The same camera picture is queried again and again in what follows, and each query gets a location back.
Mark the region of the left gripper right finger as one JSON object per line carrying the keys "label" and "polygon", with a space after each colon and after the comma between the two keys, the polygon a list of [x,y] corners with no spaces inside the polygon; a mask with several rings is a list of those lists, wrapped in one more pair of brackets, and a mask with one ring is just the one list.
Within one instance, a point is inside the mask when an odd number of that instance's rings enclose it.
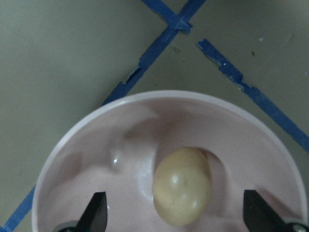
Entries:
{"label": "left gripper right finger", "polygon": [[250,232],[307,232],[299,222],[285,222],[256,190],[244,190],[242,217]]}

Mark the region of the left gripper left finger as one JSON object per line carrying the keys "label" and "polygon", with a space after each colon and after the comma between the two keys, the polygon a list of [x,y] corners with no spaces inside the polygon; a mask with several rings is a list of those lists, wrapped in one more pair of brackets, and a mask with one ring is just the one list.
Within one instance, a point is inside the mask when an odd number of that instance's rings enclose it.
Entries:
{"label": "left gripper left finger", "polygon": [[106,192],[95,192],[75,225],[62,226],[55,232],[105,232],[108,222]]}

